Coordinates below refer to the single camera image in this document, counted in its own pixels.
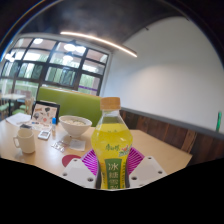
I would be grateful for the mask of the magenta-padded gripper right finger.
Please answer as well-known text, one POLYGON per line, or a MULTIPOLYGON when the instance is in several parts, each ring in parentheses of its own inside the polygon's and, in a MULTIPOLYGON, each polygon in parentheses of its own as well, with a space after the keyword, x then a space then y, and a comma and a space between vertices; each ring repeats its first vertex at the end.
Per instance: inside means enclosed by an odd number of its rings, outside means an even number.
POLYGON ((129 152, 126 164, 128 187, 143 187, 167 175, 153 156, 144 156, 137 149, 129 152))

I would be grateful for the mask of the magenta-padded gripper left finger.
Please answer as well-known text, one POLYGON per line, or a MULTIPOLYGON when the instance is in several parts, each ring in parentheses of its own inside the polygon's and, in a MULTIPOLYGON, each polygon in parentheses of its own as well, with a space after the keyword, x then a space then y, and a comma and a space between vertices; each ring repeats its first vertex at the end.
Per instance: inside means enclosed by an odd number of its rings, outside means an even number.
POLYGON ((93 150, 89 150, 79 158, 76 155, 66 155, 62 158, 65 167, 61 177, 84 188, 99 187, 99 165, 93 150))

